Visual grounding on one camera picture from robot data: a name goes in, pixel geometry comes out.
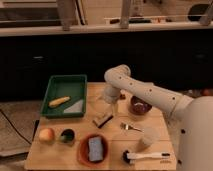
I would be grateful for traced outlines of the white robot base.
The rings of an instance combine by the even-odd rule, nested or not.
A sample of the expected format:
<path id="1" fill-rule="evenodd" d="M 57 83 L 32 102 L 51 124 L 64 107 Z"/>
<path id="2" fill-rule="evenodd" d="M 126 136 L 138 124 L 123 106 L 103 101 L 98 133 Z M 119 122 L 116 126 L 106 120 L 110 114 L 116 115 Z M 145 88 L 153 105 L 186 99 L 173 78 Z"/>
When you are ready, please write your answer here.
<path id="1" fill-rule="evenodd" d="M 177 171 L 213 171 L 213 97 L 190 102 L 183 112 Z"/>

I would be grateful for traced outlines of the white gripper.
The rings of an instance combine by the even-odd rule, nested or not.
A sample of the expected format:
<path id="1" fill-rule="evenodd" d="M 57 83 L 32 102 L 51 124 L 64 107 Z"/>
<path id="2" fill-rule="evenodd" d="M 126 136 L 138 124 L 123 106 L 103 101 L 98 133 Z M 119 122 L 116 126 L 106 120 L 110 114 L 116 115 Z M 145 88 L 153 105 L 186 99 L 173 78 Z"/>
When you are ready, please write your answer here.
<path id="1" fill-rule="evenodd" d="M 111 115 L 113 113 L 113 115 L 115 116 L 118 114 L 118 104 L 116 102 L 120 98 L 120 95 L 121 95 L 120 89 L 113 87 L 112 85 L 109 84 L 105 86 L 102 97 L 106 103 L 109 103 L 107 108 L 107 114 Z"/>

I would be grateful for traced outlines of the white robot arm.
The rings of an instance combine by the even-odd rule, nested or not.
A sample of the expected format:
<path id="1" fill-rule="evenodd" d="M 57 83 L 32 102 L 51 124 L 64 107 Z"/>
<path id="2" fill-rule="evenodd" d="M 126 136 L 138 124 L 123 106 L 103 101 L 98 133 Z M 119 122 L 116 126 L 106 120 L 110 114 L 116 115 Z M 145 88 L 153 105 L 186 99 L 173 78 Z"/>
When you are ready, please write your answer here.
<path id="1" fill-rule="evenodd" d="M 158 108 L 167 116 L 182 119 L 193 101 L 189 96 L 132 78 L 127 65 L 108 69 L 104 79 L 107 85 L 103 91 L 103 99 L 109 104 L 116 103 L 121 91 L 125 90 Z"/>

